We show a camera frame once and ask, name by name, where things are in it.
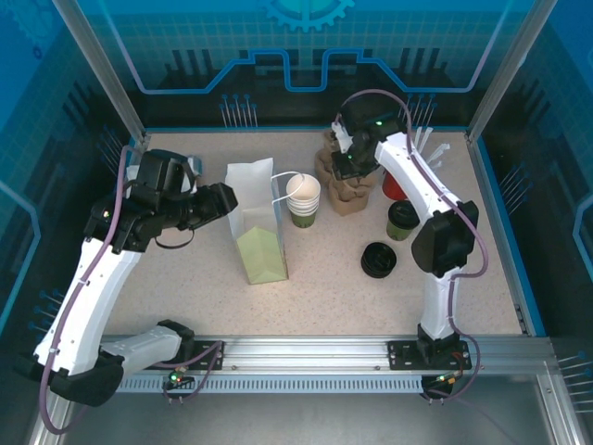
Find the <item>white paper takeout bag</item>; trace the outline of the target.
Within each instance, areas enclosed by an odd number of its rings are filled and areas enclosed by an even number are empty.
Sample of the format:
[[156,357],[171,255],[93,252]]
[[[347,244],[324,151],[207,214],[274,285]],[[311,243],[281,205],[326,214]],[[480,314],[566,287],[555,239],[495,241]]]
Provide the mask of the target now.
[[279,191],[278,180],[284,176],[296,177],[297,188],[305,181],[305,175],[299,172],[277,173],[272,158],[227,166],[225,183],[238,202],[228,215],[231,235],[251,285],[289,278],[282,202],[293,194]]

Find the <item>brown pulp cup carrier stack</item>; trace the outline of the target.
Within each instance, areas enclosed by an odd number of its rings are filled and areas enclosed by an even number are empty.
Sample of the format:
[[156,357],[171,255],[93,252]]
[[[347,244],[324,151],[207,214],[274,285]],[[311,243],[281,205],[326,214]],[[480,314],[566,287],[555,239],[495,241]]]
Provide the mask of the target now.
[[375,172],[361,178],[338,180],[333,172],[332,154],[339,146],[330,129],[323,131],[323,145],[314,158],[319,182],[327,189],[333,210],[340,216],[360,212],[367,207],[371,191],[378,179]]

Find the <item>green coffee cup black lid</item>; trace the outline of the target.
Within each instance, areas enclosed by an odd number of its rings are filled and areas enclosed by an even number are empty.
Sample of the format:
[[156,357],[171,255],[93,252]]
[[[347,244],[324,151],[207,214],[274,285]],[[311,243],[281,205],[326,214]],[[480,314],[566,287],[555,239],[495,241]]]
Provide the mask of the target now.
[[416,210],[408,200],[394,202],[388,210],[387,218],[386,233],[397,241],[405,240],[420,223]]

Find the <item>stack of paper cups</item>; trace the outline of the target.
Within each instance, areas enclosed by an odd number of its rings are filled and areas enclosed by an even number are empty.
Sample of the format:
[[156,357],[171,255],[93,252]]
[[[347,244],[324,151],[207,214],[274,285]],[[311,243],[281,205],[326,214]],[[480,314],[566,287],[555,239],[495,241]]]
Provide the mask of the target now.
[[311,227],[320,206],[322,187],[316,177],[298,173],[286,184],[286,205],[292,222],[299,228]]

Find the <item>stack of black lids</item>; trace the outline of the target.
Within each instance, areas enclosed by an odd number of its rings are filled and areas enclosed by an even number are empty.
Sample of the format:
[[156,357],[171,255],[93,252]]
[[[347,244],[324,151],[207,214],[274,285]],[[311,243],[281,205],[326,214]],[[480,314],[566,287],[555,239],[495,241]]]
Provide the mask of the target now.
[[373,242],[363,251],[360,266],[367,275],[375,279],[386,278],[397,264],[395,251],[387,244]]

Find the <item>steel bottom tray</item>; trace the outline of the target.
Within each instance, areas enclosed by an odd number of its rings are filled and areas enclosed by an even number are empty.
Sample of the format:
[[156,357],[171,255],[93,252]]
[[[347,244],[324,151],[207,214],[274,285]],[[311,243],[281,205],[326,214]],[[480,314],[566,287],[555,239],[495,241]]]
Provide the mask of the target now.
[[593,382],[484,375],[453,401],[412,394],[202,394],[171,406],[119,394],[83,411],[53,398],[60,436],[31,445],[593,445]]

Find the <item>aluminium frame post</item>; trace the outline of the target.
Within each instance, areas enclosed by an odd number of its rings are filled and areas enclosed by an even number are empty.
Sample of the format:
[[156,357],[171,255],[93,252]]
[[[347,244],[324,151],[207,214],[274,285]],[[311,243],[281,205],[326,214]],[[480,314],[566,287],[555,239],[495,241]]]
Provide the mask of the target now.
[[492,83],[487,88],[473,115],[466,137],[469,145],[477,144],[478,138],[492,118],[519,68],[524,64],[557,2],[558,0],[534,0],[510,49],[498,67]]
[[142,146],[145,143],[145,127],[77,0],[52,0],[52,3],[130,136]]

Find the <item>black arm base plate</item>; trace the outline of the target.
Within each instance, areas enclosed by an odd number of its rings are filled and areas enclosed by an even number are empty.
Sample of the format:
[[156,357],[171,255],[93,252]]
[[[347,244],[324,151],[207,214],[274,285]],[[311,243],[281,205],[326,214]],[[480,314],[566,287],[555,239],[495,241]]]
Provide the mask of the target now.
[[387,343],[387,359],[392,371],[471,370],[472,358],[465,341],[441,349],[421,346],[418,340]]
[[193,351],[189,353],[187,364],[190,370],[193,371],[207,371],[211,363],[214,371],[222,369],[226,343],[222,340],[213,341],[196,341],[194,343]]

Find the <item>aluminium mounting rail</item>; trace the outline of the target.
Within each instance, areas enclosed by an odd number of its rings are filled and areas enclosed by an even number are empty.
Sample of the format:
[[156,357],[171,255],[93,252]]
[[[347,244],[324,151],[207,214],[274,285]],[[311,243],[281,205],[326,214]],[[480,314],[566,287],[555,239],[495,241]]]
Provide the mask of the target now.
[[[221,372],[242,375],[387,374],[387,343],[414,336],[225,337]],[[478,336],[481,358],[469,343],[473,367],[485,375],[556,372],[546,337]]]

